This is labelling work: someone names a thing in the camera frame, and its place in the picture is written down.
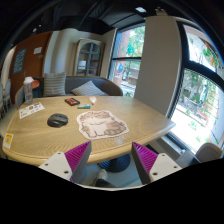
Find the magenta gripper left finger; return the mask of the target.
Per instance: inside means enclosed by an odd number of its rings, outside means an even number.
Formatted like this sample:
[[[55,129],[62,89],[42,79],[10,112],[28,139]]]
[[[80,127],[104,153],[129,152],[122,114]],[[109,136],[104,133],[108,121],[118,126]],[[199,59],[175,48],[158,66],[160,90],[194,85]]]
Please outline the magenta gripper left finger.
[[[91,142],[88,141],[66,153],[56,152],[40,168],[70,182],[79,183],[91,150]]]

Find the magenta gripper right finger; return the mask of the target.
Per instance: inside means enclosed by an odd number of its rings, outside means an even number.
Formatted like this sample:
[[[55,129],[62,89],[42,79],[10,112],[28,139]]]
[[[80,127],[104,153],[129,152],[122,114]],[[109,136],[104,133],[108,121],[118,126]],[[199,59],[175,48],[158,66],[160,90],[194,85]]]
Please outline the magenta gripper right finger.
[[[166,153],[156,154],[136,142],[132,143],[131,153],[143,185],[181,170]]]

